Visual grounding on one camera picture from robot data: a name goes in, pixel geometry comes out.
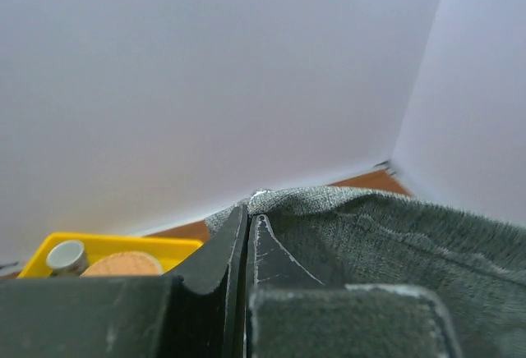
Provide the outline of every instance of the scratched black surface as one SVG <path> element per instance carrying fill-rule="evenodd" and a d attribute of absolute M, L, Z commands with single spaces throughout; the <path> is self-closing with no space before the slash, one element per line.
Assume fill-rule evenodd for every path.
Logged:
<path fill-rule="evenodd" d="M 252 218 L 248 241 L 247 288 L 254 286 L 323 287 L 275 238 L 263 214 Z"/>
<path fill-rule="evenodd" d="M 170 278 L 0 282 L 0 356 L 157 357 Z"/>
<path fill-rule="evenodd" d="M 173 299 L 178 321 L 167 326 L 174 356 L 242 356 L 247 224 L 247 206 L 234 208 L 210 241 L 167 273 L 183 280 Z"/>

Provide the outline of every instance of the cork disc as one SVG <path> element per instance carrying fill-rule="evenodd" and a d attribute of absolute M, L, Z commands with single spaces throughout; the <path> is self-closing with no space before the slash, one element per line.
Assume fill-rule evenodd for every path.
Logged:
<path fill-rule="evenodd" d="M 91 265 L 81 276 L 159 275 L 159 261 L 142 251 L 123 251 L 111 254 Z"/>

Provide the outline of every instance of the white wall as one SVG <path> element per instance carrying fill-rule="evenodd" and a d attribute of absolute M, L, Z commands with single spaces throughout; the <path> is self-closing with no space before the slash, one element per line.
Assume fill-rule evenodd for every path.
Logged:
<path fill-rule="evenodd" d="M 526 0 L 441 0 L 394 160 L 432 200 L 526 225 Z"/>
<path fill-rule="evenodd" d="M 0 260 L 390 156 L 438 0 L 0 0 Z"/>

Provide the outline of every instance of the dark green fabric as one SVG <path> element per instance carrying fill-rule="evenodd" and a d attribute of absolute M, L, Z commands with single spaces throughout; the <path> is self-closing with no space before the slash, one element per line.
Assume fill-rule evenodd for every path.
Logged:
<path fill-rule="evenodd" d="M 459 356 L 441 311 L 434 296 L 414 287 L 260 289 L 251 299 L 252 352 L 258 358 Z"/>
<path fill-rule="evenodd" d="M 466 356 L 526 356 L 522 227 L 375 190 L 267 191 L 247 202 L 326 285 L 425 287 L 448 308 Z M 227 213 L 206 220 L 212 232 Z"/>

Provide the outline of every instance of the yellow tray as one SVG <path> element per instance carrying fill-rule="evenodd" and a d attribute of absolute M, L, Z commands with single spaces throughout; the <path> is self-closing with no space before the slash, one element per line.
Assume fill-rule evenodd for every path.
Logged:
<path fill-rule="evenodd" d="M 46 278 L 51 269 L 46 265 L 49 251 L 61 241 L 76 239 L 84 243 L 90 264 L 103 257 L 121 251 L 144 251 L 153 255 L 168 272 L 179 265 L 191 253 L 203 246 L 194 239 L 170 239 L 165 237 L 129 237 L 111 235 L 92 235 L 89 233 L 55 232 L 46 237 L 39 249 L 21 271 L 18 278 Z"/>

